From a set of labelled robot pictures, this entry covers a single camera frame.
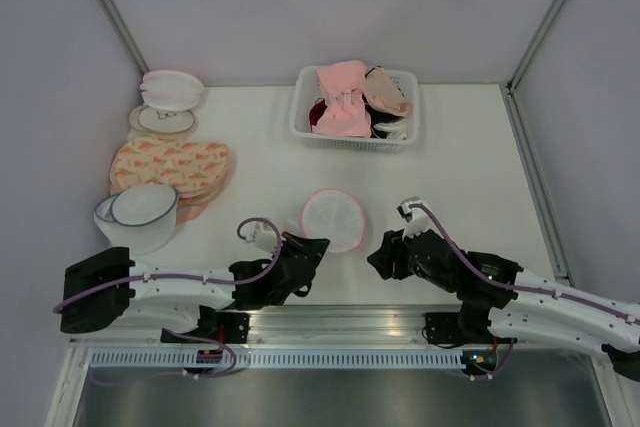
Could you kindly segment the pink laundry bag under stack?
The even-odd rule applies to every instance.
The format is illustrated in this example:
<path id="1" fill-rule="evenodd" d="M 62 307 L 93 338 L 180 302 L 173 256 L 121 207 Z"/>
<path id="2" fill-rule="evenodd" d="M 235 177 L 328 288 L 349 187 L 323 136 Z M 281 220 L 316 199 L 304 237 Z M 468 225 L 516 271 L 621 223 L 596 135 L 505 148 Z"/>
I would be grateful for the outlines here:
<path id="1" fill-rule="evenodd" d="M 215 194 L 204 197 L 180 197 L 177 203 L 176 224 L 197 219 L 215 198 Z"/>

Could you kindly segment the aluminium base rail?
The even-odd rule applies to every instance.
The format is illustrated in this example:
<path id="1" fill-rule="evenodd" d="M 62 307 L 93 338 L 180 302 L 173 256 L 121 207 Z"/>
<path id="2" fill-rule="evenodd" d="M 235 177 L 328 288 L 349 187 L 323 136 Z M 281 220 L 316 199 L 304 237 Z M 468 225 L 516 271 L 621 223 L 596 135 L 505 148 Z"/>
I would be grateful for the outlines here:
<path id="1" fill-rule="evenodd" d="M 508 306 L 489 311 L 426 307 L 273 307 L 258 311 L 216 311 L 208 307 L 135 307 L 110 325 L 100 328 L 84 322 L 69 331 L 71 338 L 149 340 L 165 342 L 172 333 L 216 338 L 241 344 L 267 342 L 364 342 L 368 339 L 401 341 L 425 334 L 428 343 L 484 344 L 492 338 L 556 345 L 561 348 L 600 353 L 613 344 L 616 322 L 597 313 L 578 318 L 569 312 L 544 313 L 549 300 L 535 303 L 531 312 Z"/>

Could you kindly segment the grey-trimmed white mesh laundry bag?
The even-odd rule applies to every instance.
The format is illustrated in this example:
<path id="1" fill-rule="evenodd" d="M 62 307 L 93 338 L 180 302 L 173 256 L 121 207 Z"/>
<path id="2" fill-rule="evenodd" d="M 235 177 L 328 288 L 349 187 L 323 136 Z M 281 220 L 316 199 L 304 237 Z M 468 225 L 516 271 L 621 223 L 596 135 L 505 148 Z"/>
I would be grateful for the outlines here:
<path id="1" fill-rule="evenodd" d="M 167 185 L 139 185 L 103 200 L 94 222 L 112 247 L 145 255 L 167 244 L 176 229 L 178 192 Z"/>

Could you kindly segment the dark red black bra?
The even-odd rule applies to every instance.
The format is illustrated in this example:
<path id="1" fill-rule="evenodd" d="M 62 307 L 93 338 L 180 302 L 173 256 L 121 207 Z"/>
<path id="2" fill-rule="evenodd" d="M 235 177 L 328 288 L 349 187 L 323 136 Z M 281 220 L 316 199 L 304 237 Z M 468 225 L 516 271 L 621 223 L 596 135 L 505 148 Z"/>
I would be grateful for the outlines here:
<path id="1" fill-rule="evenodd" d="M 311 107 L 308 120 L 311 132 L 318 135 L 325 135 L 326 121 L 325 113 L 327 105 L 324 99 L 318 99 L 316 103 Z"/>

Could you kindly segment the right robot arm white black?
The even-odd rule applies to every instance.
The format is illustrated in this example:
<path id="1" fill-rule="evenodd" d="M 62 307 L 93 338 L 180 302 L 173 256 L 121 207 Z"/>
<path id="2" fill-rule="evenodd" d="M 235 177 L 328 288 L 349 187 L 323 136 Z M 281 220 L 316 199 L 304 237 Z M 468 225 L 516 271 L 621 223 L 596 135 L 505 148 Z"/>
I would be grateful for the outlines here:
<path id="1" fill-rule="evenodd" d="M 457 313 L 441 315 L 432 345 L 530 341 L 577 351 L 639 378 L 639 307 L 540 278 L 495 254 L 464 251 L 433 230 L 388 231 L 368 263 L 384 280 L 420 278 L 452 293 Z"/>

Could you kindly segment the white plastic perforated basket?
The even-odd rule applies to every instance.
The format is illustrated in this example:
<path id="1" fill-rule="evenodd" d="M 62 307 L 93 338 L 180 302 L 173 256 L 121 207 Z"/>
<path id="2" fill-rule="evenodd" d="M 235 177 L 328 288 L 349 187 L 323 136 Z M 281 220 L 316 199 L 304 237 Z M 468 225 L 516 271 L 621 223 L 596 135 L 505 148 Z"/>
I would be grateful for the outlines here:
<path id="1" fill-rule="evenodd" d="M 369 71 L 360 62 L 303 68 L 291 99 L 290 133 L 309 147 L 393 153 L 416 143 L 421 120 L 416 76 L 407 71 L 385 72 L 410 109 L 398 125 L 400 132 L 381 138 L 374 134 L 361 88 Z"/>

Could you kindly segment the white bra in basket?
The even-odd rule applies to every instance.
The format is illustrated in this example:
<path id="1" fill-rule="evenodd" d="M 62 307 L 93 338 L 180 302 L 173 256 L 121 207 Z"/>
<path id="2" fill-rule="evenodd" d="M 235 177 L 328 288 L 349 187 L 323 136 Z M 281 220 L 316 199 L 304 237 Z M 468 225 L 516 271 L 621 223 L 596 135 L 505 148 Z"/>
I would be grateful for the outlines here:
<path id="1" fill-rule="evenodd" d="M 380 122 L 373 124 L 371 129 L 375 138 L 392 141 L 406 140 L 408 120 L 397 118 L 393 122 Z"/>

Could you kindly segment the right aluminium frame post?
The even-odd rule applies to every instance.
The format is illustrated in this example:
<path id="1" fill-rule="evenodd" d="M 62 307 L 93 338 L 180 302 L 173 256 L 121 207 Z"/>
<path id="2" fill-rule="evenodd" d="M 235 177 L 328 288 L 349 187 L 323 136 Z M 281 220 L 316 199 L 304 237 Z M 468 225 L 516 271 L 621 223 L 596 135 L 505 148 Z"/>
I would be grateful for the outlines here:
<path id="1" fill-rule="evenodd" d="M 513 74 L 505 83 L 505 90 L 510 96 L 514 95 L 516 89 L 524 80 L 538 51 L 543 46 L 568 1 L 569 0 L 551 0 L 540 23 L 536 27 L 534 35 L 517 63 Z"/>

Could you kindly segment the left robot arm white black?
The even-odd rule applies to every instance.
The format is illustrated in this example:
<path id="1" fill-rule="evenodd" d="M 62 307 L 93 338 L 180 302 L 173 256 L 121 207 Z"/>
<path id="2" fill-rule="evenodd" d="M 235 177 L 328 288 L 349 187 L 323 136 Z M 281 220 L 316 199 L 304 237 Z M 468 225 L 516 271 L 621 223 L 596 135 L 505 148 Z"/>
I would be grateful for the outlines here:
<path id="1" fill-rule="evenodd" d="M 260 310 L 308 295 L 330 242 L 289 232 L 281 240 L 271 259 L 202 273 L 172 272 L 132 260 L 126 247 L 109 248 L 66 269 L 63 300 L 54 309 L 60 329 L 74 335 L 111 326 L 168 329 L 209 342 L 220 311 Z"/>

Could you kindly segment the beige bra in basket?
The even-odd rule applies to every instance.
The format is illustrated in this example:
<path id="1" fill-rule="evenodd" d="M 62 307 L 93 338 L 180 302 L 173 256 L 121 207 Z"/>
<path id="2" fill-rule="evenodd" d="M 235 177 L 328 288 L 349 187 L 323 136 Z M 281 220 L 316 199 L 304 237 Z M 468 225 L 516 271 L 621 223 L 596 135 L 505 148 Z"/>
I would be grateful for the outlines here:
<path id="1" fill-rule="evenodd" d="M 413 113 L 413 104 L 379 66 L 365 73 L 360 90 L 370 107 L 378 112 L 402 118 L 408 118 Z"/>

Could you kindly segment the carrot print laundry bag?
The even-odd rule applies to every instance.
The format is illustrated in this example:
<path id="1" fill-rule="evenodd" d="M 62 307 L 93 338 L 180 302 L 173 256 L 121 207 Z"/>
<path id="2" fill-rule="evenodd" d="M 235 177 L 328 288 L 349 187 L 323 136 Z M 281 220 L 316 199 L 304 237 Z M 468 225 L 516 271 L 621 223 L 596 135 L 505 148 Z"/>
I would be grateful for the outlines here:
<path id="1" fill-rule="evenodd" d="M 168 185 L 182 198 L 214 190 L 225 181 L 229 148 L 212 141 L 140 137 L 117 152 L 110 169 L 110 193 L 148 185 Z"/>

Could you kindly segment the pink bra in basket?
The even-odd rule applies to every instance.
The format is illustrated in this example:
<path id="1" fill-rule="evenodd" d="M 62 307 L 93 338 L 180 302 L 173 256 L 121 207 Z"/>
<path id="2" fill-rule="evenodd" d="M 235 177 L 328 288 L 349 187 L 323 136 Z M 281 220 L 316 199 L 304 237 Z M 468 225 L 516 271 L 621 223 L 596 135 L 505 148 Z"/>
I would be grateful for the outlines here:
<path id="1" fill-rule="evenodd" d="M 327 105 L 325 135 L 333 137 L 371 136 L 360 84 L 366 66 L 359 60 L 339 62 L 316 69 L 318 85 Z"/>

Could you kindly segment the aluminium frame post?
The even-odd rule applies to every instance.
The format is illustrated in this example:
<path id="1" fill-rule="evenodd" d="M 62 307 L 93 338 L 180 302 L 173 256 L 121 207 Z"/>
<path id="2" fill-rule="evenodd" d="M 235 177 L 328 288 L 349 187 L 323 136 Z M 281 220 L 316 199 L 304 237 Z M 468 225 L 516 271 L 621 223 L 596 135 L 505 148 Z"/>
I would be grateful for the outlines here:
<path id="1" fill-rule="evenodd" d="M 134 39 L 115 0 L 96 0 L 114 30 L 116 36 L 125 48 L 127 55 L 141 75 L 149 71 L 149 65 Z"/>
<path id="2" fill-rule="evenodd" d="M 514 95 L 516 89 L 524 80 L 538 51 L 543 46 L 568 1 L 569 0 L 551 0 L 540 23 L 536 27 L 534 35 L 517 63 L 513 74 L 505 83 L 505 90 L 510 96 Z"/>

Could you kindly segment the white mesh laundry bag pink zipper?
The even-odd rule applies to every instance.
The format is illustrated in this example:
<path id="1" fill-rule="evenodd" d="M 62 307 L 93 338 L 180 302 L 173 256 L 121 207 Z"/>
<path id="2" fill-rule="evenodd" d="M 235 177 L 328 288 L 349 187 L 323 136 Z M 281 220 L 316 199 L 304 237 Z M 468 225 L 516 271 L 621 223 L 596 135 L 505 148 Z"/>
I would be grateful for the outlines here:
<path id="1" fill-rule="evenodd" d="M 286 227 L 307 239 L 328 239 L 327 251 L 343 254 L 360 249 L 367 227 L 361 203 L 344 190 L 327 188 L 313 193 L 286 220 Z"/>

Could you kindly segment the left aluminium frame post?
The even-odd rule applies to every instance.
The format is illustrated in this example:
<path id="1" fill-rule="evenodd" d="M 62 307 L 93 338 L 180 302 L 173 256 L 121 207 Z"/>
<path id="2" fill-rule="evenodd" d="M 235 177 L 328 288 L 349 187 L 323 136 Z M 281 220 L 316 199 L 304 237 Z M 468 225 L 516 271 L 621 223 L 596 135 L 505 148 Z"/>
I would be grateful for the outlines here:
<path id="1" fill-rule="evenodd" d="M 127 55 L 141 75 L 149 71 L 149 65 L 134 39 L 115 0 L 96 0 L 114 30 L 116 36 L 125 48 Z"/>

